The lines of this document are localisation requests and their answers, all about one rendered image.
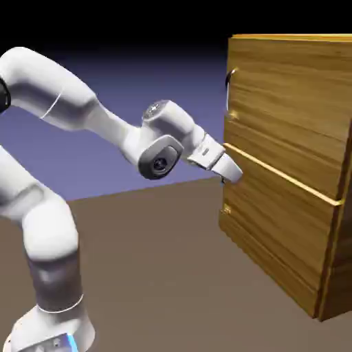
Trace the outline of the wooden cabinet door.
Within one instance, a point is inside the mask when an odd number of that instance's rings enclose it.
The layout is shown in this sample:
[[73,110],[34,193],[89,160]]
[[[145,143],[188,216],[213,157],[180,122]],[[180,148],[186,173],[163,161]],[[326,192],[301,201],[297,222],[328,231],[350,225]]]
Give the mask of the wooden cabinet door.
[[340,201],[352,145],[352,34],[237,34],[228,71],[236,145]]
[[231,213],[220,228],[312,318],[318,318],[327,279],[331,236],[343,205],[292,182],[227,144],[243,170],[225,185]]

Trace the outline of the light wood cabinet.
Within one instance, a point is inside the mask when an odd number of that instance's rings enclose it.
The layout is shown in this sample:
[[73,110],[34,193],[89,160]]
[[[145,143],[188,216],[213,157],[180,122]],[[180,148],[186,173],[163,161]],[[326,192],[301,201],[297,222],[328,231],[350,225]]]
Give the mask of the light wood cabinet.
[[[236,145],[235,138],[229,127],[229,118],[224,120],[224,146],[227,144],[252,156],[266,166],[278,172],[281,176],[307,186],[296,179],[266,164]],[[327,263],[327,279],[324,284],[322,304],[318,320],[327,320],[348,311],[352,311],[352,145],[349,154],[349,168],[346,174],[343,205],[335,219],[335,232],[331,236],[331,253]]]

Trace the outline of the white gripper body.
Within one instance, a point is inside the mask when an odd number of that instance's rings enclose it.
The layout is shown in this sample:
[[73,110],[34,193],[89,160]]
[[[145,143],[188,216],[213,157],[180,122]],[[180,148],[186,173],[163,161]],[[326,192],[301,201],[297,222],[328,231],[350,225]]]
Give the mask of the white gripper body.
[[222,154],[211,168],[211,171],[220,176],[223,184],[235,184],[243,175],[243,171],[227,153]]

